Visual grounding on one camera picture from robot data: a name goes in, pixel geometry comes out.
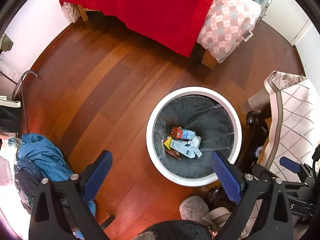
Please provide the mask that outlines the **light blue carton box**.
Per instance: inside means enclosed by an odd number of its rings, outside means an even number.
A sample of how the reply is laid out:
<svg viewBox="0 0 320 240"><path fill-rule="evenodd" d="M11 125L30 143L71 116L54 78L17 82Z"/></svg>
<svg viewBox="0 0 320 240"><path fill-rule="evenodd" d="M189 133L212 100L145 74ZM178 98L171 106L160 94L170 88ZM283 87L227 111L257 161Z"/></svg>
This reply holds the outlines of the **light blue carton box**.
<svg viewBox="0 0 320 240"><path fill-rule="evenodd" d="M202 156L202 152L198 148L183 140L172 139L170 147L190 159Z"/></svg>

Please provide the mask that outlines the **yellow cigarette box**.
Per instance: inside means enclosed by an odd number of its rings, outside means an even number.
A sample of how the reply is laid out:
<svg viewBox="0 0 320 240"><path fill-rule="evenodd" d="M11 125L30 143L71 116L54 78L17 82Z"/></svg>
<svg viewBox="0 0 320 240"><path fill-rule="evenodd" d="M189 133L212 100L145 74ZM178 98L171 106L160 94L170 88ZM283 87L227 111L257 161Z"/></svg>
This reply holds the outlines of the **yellow cigarette box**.
<svg viewBox="0 0 320 240"><path fill-rule="evenodd" d="M172 137L168 136L166 139L164 139L163 141L163 145L170 150L171 149L171 141L172 141Z"/></svg>

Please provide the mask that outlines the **blue white milk carton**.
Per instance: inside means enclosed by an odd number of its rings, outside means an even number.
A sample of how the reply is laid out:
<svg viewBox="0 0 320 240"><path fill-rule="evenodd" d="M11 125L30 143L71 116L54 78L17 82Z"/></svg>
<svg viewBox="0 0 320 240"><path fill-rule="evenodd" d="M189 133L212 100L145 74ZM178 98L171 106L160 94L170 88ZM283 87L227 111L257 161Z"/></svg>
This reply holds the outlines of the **blue white milk carton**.
<svg viewBox="0 0 320 240"><path fill-rule="evenodd" d="M173 127L171 129L172 139L181 139L181 140L193 140L196 133L189 129L183 129L181 127Z"/></svg>

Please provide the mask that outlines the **white round trash bin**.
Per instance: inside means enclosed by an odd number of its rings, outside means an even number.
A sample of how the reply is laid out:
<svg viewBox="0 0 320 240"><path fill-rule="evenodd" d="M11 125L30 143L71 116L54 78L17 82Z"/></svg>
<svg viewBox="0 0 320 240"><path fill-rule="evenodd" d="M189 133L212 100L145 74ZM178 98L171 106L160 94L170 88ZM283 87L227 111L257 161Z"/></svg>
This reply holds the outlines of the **white round trash bin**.
<svg viewBox="0 0 320 240"><path fill-rule="evenodd" d="M154 166L168 180L187 187L216 181L212 153L220 152L234 164L241 142L233 106L204 87L185 87L165 96L153 109L146 129Z"/></svg>

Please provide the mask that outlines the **blue jacket pile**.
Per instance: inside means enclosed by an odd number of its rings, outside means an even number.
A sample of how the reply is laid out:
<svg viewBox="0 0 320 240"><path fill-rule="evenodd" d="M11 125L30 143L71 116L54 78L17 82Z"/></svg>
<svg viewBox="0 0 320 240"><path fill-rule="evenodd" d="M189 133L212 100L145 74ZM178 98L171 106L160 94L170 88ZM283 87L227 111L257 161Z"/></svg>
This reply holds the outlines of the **blue jacket pile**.
<svg viewBox="0 0 320 240"><path fill-rule="evenodd" d="M36 133L22 135L14 164L14 183L28 213L32 211L42 179L64 181L72 174L62 152L45 136Z"/></svg>

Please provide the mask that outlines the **grey fuzzy slipper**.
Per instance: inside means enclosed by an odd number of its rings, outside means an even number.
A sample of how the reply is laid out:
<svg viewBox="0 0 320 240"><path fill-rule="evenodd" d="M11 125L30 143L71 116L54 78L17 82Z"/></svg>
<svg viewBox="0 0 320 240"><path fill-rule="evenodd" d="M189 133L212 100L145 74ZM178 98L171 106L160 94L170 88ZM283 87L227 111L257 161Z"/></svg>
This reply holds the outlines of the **grey fuzzy slipper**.
<svg viewBox="0 0 320 240"><path fill-rule="evenodd" d="M203 217L209 213L209 207L199 196L190 196L181 202L179 212L182 220L203 222Z"/></svg>

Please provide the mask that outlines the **white checked tablecloth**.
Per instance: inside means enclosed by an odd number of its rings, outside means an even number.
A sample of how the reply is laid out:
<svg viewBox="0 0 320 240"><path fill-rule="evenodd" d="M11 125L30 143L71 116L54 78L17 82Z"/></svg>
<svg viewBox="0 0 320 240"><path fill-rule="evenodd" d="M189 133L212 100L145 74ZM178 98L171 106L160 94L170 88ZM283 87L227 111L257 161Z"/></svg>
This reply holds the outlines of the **white checked tablecloth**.
<svg viewBox="0 0 320 240"><path fill-rule="evenodd" d="M271 112L271 126L261 165L282 180L299 182L298 175L280 164L287 157L298 164L312 164L319 145L319 95L304 76L272 72L264 87L248 99L252 110Z"/></svg>

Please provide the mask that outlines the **black fuzzy slipper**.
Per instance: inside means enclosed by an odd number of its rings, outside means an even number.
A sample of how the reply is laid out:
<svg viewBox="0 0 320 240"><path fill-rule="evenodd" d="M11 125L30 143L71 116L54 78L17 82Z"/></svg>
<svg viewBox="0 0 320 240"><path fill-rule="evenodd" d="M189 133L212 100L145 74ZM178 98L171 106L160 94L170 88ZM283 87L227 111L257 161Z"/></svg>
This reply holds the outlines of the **black fuzzy slipper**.
<svg viewBox="0 0 320 240"><path fill-rule="evenodd" d="M133 239L211 240L212 234L204 225L192 220L169 220L149 226Z"/></svg>

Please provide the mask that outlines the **white door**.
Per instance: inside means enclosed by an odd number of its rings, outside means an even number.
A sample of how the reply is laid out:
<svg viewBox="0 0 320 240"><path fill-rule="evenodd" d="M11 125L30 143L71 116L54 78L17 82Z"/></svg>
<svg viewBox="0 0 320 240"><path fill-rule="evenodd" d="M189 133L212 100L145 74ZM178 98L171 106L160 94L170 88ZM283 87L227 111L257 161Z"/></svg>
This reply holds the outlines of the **white door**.
<svg viewBox="0 0 320 240"><path fill-rule="evenodd" d="M311 20L295 0L268 0L262 20L295 46L310 29Z"/></svg>

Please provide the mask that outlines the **pink checked mattress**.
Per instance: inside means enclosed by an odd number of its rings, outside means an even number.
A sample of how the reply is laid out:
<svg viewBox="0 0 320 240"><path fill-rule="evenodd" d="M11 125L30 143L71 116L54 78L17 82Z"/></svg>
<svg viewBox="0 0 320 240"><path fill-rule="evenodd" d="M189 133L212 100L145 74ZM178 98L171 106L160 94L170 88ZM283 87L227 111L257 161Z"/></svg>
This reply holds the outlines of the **pink checked mattress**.
<svg viewBox="0 0 320 240"><path fill-rule="evenodd" d="M222 63L242 42L242 36L252 31L261 14L254 0L213 0L197 43Z"/></svg>

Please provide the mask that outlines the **red bed sheet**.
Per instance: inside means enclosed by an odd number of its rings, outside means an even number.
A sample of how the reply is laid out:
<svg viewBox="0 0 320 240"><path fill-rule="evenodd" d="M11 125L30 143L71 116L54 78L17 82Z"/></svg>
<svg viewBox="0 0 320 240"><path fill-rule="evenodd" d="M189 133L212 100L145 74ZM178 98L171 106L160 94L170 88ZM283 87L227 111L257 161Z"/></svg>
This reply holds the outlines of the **red bed sheet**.
<svg viewBox="0 0 320 240"><path fill-rule="evenodd" d="M213 0L59 0L114 16L127 28L189 57Z"/></svg>

